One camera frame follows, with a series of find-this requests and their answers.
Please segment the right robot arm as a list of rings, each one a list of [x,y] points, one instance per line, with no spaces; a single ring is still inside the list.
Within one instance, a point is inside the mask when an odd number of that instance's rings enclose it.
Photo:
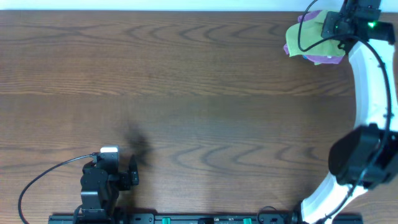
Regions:
[[[379,1],[345,1],[329,12],[322,41],[337,40],[351,64],[356,97],[354,129],[334,143],[328,174],[293,212],[291,223],[332,223],[356,197],[397,174],[395,35],[379,21]]]

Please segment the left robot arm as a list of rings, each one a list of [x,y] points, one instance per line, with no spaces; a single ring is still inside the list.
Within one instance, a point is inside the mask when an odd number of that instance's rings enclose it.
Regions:
[[[139,184],[135,156],[131,156],[128,170],[119,170],[117,152],[96,152],[93,160],[82,168],[81,205],[74,211],[73,223],[124,223],[126,216],[116,208],[121,191]]]

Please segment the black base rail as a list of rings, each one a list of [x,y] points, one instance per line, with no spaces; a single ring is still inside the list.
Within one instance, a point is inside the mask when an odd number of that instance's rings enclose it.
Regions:
[[[71,223],[117,223],[117,224],[288,224],[286,213],[269,212],[256,215],[154,215],[152,213],[133,213],[116,215],[108,220],[86,218],[79,215],[51,215],[49,224]]]

